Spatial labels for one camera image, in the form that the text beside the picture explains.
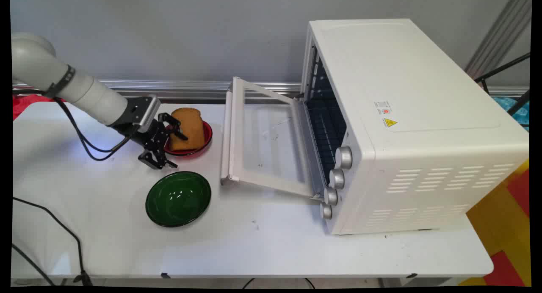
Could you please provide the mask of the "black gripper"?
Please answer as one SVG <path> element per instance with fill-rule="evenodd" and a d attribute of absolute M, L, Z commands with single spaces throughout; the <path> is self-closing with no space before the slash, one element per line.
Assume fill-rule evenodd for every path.
<path fill-rule="evenodd" d="M 181 129 L 181 123 L 166 112 L 157 116 L 160 100 L 157 97 L 134 97 L 127 98 L 127 106 L 121 116 L 111 124 L 111 128 L 124 136 L 130 136 L 130 140 L 144 147 L 144 151 L 138 156 L 138 160 L 151 169 L 159 170 L 165 166 L 176 169 L 177 164 L 167 159 L 165 152 L 154 151 L 159 146 L 164 146 L 169 134 L 174 134 L 182 140 L 188 140 Z M 166 122 L 170 128 L 166 128 L 161 122 Z"/>

